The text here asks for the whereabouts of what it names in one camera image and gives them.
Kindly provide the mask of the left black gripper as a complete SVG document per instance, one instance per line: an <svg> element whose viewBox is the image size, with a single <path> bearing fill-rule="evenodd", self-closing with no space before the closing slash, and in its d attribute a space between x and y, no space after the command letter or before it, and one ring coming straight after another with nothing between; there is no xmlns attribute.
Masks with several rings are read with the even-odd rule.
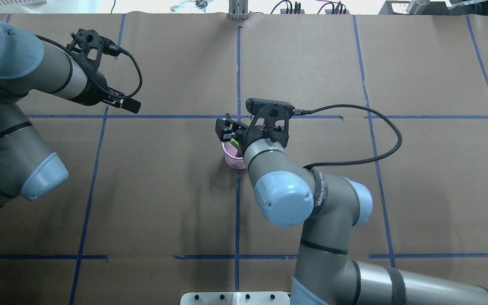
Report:
<svg viewBox="0 0 488 305"><path fill-rule="evenodd" d="M116 90L107 85L107 80L101 72L95 73L94 78L103 89L112 94L117 94ZM77 97L73 98L73 102L84 106L93 106L109 98L110 96L107 93L88 79L85 88ZM137 114L141 109L141 102L133 98L118 97L115 107Z"/></svg>

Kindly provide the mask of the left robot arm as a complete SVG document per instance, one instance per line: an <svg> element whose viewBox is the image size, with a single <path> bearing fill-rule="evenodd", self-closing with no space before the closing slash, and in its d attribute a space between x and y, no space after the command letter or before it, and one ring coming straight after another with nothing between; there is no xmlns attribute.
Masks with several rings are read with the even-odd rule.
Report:
<svg viewBox="0 0 488 305"><path fill-rule="evenodd" d="M92 106L106 103L134 114L143 85L136 59L95 30L79 29L66 45L0 21L0 209L11 199L34 201L68 179L68 170L17 105L32 90ZM138 73L132 94L110 88L99 71L103 55L130 58Z"/></svg>

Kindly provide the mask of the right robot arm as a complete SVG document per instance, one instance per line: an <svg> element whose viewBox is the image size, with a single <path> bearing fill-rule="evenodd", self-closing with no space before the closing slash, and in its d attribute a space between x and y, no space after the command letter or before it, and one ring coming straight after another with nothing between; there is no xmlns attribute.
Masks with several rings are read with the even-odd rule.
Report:
<svg viewBox="0 0 488 305"><path fill-rule="evenodd" d="M488 305L488 287L349 258L351 231L373 199L362 184L296 166L284 147L258 139L244 148L256 204L276 227L302 224L292 305Z"/></svg>

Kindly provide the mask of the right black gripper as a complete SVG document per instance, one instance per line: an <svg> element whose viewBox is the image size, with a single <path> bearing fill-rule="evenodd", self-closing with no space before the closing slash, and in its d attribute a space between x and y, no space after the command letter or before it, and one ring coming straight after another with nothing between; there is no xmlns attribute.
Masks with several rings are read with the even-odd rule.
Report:
<svg viewBox="0 0 488 305"><path fill-rule="evenodd" d="M261 139L261 130L258 126L249 126L240 120L234 120L230 114L216 119L215 133L223 143L235 140L239 149L247 149L252 143Z"/></svg>

